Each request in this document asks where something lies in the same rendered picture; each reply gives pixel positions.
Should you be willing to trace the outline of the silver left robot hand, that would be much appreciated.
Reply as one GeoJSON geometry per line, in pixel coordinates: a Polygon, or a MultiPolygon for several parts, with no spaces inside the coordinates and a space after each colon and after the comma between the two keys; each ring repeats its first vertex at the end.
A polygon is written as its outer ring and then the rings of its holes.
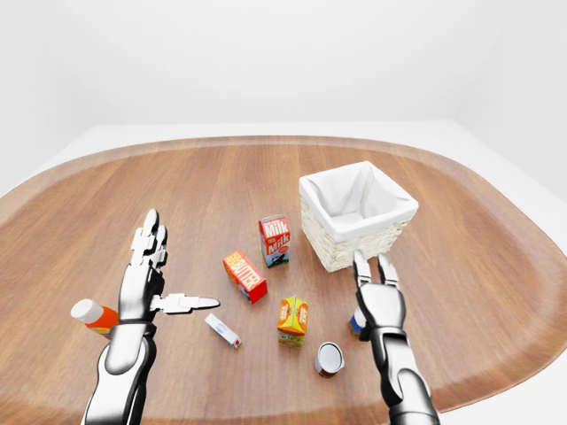
{"type": "Polygon", "coordinates": [[[119,320],[153,321],[156,312],[186,314],[216,308],[220,301],[211,297],[188,297],[172,293],[162,297],[165,280],[161,268],[167,263],[167,228],[159,223],[159,213],[151,209],[144,225],[135,232],[132,258],[126,268],[119,296],[119,320]]]}

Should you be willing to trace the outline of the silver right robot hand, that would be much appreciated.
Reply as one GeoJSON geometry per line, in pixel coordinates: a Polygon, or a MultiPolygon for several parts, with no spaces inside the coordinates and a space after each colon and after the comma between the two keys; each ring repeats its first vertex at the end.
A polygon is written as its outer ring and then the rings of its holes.
{"type": "Polygon", "coordinates": [[[377,255],[380,282],[371,281],[368,261],[361,250],[353,252],[354,279],[357,300],[367,324],[372,328],[403,328],[406,317],[404,297],[399,288],[398,274],[389,257],[377,255]]]}

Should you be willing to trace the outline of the blue yellow soup can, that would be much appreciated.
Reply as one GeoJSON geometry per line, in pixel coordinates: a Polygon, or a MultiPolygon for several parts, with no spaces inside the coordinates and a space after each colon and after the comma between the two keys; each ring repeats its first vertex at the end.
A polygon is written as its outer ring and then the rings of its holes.
{"type": "Polygon", "coordinates": [[[353,337],[355,337],[356,339],[359,339],[362,330],[366,326],[366,323],[367,323],[367,321],[366,321],[364,313],[362,312],[360,307],[357,307],[354,310],[350,321],[348,322],[348,327],[349,327],[349,331],[350,331],[351,335],[353,337]]]}

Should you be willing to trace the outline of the silver topped tomato sauce can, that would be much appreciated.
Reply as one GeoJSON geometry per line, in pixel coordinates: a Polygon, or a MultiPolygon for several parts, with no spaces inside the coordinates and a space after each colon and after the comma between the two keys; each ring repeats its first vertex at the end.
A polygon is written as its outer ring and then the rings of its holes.
{"type": "Polygon", "coordinates": [[[345,359],[340,348],[333,342],[324,342],[315,355],[315,370],[325,377],[333,377],[345,366],[345,359]]]}

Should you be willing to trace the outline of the white lined wicker basket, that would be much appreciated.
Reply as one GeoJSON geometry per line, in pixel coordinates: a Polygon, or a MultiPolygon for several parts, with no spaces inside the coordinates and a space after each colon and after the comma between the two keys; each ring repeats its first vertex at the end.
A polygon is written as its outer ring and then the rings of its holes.
{"type": "Polygon", "coordinates": [[[368,161],[299,178],[301,227],[324,268],[349,267],[387,252],[419,204],[368,161]]]}

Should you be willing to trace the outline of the orange bottle with white cap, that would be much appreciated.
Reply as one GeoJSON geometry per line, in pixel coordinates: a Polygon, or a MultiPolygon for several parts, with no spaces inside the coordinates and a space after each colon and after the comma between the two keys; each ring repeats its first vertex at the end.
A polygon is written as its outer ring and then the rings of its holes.
{"type": "Polygon", "coordinates": [[[70,314],[106,339],[111,339],[111,330],[119,323],[119,315],[116,311],[89,298],[78,301],[72,307],[70,314]]]}

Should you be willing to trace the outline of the orange juice carton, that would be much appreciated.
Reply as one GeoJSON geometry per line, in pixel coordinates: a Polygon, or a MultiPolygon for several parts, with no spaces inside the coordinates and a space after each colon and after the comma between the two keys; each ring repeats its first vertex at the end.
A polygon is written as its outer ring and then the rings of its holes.
{"type": "Polygon", "coordinates": [[[278,312],[278,343],[301,348],[307,333],[308,303],[296,296],[283,298],[278,312]]]}

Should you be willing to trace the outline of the white flat cream cheese box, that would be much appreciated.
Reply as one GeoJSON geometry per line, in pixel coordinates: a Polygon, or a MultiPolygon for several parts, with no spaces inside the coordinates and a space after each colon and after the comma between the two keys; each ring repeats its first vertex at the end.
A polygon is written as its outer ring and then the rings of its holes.
{"type": "Polygon", "coordinates": [[[214,314],[209,313],[205,322],[232,347],[238,348],[242,343],[241,338],[214,314]]]}

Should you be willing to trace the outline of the red orange butter box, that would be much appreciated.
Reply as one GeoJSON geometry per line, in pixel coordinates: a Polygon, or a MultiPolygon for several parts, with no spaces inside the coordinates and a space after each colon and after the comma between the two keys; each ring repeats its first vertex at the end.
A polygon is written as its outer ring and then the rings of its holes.
{"type": "Polygon", "coordinates": [[[222,263],[230,279],[251,304],[267,294],[266,278],[240,250],[225,257],[222,263]]]}

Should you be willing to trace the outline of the red milk carton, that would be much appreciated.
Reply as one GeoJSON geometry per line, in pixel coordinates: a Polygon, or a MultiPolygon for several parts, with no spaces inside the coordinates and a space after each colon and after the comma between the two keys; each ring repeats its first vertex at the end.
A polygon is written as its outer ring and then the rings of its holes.
{"type": "Polygon", "coordinates": [[[268,267],[287,263],[290,257],[291,232],[284,214],[259,220],[260,246],[268,267]]]}

